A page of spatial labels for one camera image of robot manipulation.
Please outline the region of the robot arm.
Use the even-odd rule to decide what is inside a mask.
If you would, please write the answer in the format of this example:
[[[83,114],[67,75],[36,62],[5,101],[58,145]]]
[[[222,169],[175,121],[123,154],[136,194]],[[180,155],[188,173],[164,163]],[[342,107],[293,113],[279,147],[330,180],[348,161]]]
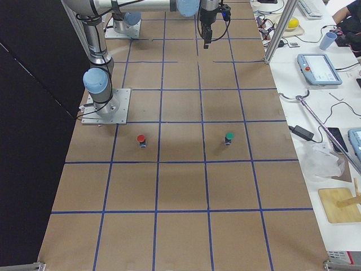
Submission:
[[[105,72],[107,86],[112,85],[113,58],[108,53],[105,35],[101,34],[102,17],[108,13],[118,15],[125,20],[125,15],[137,12],[169,11],[178,12],[184,17],[198,15],[201,21],[201,37],[207,49],[212,40],[212,24],[217,14],[223,10],[222,1],[65,1],[65,5],[76,13],[75,18],[82,23],[88,49],[89,61],[97,72]]]
[[[126,34],[132,30],[141,20],[140,12],[113,13],[113,29],[120,34]]]

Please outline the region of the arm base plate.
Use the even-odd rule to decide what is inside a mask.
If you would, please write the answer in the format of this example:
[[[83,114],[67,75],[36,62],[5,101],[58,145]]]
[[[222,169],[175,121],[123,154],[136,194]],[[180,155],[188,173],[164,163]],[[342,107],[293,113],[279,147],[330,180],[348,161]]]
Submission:
[[[127,123],[127,114],[129,111],[131,89],[113,89],[113,97],[108,104],[102,107],[101,104],[94,104],[90,94],[88,94],[86,104],[90,106],[84,108],[84,116],[81,116],[83,125],[113,125]]]
[[[111,19],[105,31],[105,38],[108,40],[139,39],[140,25],[141,21],[135,25],[129,25],[124,21],[114,21]]]

